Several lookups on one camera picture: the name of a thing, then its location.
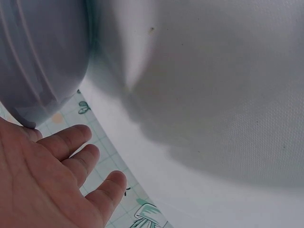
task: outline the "palm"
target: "palm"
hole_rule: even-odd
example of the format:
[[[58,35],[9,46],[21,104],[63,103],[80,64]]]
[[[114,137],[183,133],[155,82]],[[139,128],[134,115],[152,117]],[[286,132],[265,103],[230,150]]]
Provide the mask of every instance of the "palm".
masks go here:
[[[1,227],[104,227],[121,200],[125,176],[111,173],[86,197],[79,187],[94,168],[98,149],[85,126],[41,139],[37,130],[0,119]]]

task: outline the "small dark speck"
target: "small dark speck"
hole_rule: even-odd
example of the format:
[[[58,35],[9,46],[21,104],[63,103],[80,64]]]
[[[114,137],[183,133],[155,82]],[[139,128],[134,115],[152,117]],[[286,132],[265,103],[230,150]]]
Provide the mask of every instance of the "small dark speck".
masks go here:
[[[151,27],[150,30],[149,30],[149,34],[153,33],[154,31],[155,31],[155,28]]]

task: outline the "human skin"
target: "human skin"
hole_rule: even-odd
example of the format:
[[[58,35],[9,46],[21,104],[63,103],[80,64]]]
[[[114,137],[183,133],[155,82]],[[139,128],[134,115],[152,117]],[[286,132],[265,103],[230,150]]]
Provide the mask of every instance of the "human skin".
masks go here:
[[[42,139],[38,130],[0,118],[0,227],[103,228],[124,195],[114,171],[85,197],[79,188],[99,159],[92,134],[76,125]]]

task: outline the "white surface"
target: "white surface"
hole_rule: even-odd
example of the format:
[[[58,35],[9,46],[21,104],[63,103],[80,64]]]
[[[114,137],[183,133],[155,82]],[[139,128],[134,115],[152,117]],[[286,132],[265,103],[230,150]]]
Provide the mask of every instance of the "white surface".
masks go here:
[[[304,3],[102,4],[81,90],[168,221],[303,227]]]

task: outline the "grid pattern paper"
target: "grid pattern paper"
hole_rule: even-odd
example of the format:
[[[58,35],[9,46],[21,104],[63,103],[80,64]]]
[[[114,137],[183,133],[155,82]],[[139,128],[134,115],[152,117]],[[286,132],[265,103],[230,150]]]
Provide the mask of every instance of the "grid pattern paper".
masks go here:
[[[1,104],[0,116],[18,124]],[[38,129],[47,137],[75,124],[85,124],[91,128],[93,136],[88,143],[96,145],[100,150],[98,164],[80,188],[81,193],[86,195],[95,190],[111,171],[120,170],[127,177],[125,196],[106,228],[172,228],[132,175],[79,90],[58,113]]]

